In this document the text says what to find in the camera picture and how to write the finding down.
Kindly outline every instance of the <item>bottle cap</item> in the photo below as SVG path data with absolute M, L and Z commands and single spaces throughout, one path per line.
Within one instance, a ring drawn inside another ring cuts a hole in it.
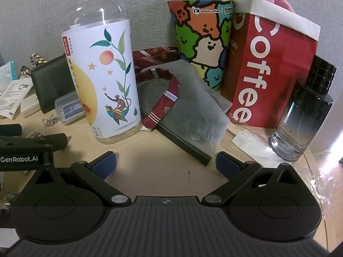
M 313 91 L 325 96 L 329 93 L 337 68 L 322 58 L 314 55 L 306 85 Z

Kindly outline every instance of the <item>paper cup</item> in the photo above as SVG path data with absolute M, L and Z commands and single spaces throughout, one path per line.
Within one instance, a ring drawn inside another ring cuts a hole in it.
M 167 0 L 181 59 L 218 91 L 228 53 L 233 0 Z

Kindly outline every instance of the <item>black leather case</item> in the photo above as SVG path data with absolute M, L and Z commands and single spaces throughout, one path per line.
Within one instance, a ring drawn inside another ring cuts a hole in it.
M 65 55 L 33 69 L 31 78 L 44 114 L 55 108 L 56 99 L 75 91 Z

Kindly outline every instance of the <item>silver butterfly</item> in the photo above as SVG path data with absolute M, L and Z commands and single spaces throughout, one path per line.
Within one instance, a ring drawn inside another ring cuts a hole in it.
M 44 126 L 48 128 L 49 126 L 53 126 L 55 123 L 59 121 L 59 117 L 54 118 L 54 114 L 51 114 L 49 119 L 43 119 Z

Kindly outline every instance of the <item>wooden table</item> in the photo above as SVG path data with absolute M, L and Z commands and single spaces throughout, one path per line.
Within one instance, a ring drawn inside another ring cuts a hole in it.
M 214 159 L 204 166 L 156 130 L 153 132 L 141 131 L 118 143 L 103 145 L 95 140 L 86 119 L 69 126 L 58 122 L 54 126 L 45 128 L 42 119 L 48 118 L 51 114 L 55 114 L 55 110 L 47 114 L 39 111 L 28 118 L 19 115 L 14 121 L 5 118 L 0 121 L 0 124 L 21 124 L 22 136 L 26 136 L 33 130 L 43 131 L 46 134 L 65 133 L 70 141 L 65 150 L 54 153 L 56 167 L 69 167 L 79 160 L 92 161 L 106 151 L 114 151 L 117 156 L 117 168 L 108 176 L 106 182 L 130 196 L 131 199 L 137 195 L 196 195 L 201 199 L 227 181 L 216 170 Z M 237 128 L 231 126 L 229 129 L 231 132 L 226 131 L 217 151 L 226 151 L 241 161 L 252 160 L 231 142 Z M 261 134 L 268 133 L 265 129 L 257 130 Z M 309 149 L 297 163 L 313 174 L 319 175 L 316 162 Z M 26 175 L 21 171 L 6 172 L 4 189 L 0 195 L 20 192 L 32 174 L 33 171 Z M 314 239 L 324 248 L 333 249 L 330 248 L 330 245 L 328 247 L 324 220 L 322 220 Z M 331 243 L 335 244 L 332 232 L 330 232 Z

